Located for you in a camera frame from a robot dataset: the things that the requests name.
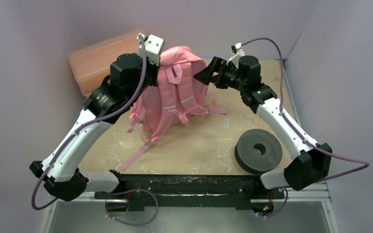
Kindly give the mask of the pink student backpack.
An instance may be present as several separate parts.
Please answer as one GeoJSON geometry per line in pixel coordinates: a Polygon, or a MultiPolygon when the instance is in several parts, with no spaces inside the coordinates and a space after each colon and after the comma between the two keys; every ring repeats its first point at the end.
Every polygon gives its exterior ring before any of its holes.
{"type": "Polygon", "coordinates": [[[160,56],[158,85],[148,86],[134,103],[128,132],[137,124],[151,131],[149,139],[126,162],[120,165],[125,170],[172,126],[189,125],[189,117],[206,117],[211,114],[226,114],[227,109],[218,108],[215,96],[208,94],[208,85],[194,79],[194,75],[206,68],[205,61],[193,54],[187,46],[175,46],[160,56]]]}

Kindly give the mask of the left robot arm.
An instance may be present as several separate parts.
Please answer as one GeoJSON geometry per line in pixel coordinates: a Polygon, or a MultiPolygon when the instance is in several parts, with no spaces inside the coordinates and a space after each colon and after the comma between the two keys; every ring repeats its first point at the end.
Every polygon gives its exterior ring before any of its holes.
{"type": "Polygon", "coordinates": [[[56,200],[71,201],[85,192],[106,192],[118,199],[125,185],[114,170],[93,172],[78,165],[98,138],[133,106],[142,91],[156,85],[159,55],[126,53],[110,65],[110,73],[84,103],[76,123],[57,149],[31,172],[56,200]]]}

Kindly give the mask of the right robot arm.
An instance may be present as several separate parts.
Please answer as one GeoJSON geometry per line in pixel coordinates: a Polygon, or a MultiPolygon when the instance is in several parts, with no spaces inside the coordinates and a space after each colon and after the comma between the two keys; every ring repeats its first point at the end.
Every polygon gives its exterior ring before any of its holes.
{"type": "Polygon", "coordinates": [[[239,91],[243,103],[271,127],[289,152],[292,162],[286,168],[267,171],[253,184],[258,197],[264,198],[278,187],[300,191],[327,177],[331,147],[318,143],[286,115],[277,94],[262,83],[261,64],[256,57],[244,55],[237,66],[214,57],[193,77],[203,84],[213,83],[219,89],[230,87],[239,91]]]}

